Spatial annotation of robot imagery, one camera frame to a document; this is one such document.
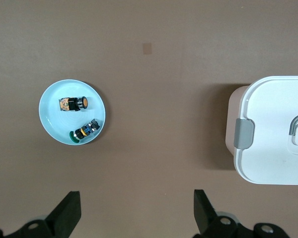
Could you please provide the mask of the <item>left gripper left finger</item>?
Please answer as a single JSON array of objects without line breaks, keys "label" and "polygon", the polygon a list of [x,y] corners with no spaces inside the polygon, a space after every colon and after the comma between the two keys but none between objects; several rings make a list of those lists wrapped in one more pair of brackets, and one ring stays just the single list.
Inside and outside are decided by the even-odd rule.
[{"label": "left gripper left finger", "polygon": [[44,219],[36,219],[0,238],[68,238],[81,218],[80,192],[71,191]]}]

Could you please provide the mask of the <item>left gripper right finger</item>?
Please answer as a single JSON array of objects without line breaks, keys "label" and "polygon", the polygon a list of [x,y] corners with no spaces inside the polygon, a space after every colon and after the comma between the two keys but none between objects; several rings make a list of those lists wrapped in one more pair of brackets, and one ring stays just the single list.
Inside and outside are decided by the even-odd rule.
[{"label": "left gripper right finger", "polygon": [[196,238],[287,238],[288,234],[271,223],[257,223],[248,229],[232,214],[216,212],[202,189],[194,190]]}]

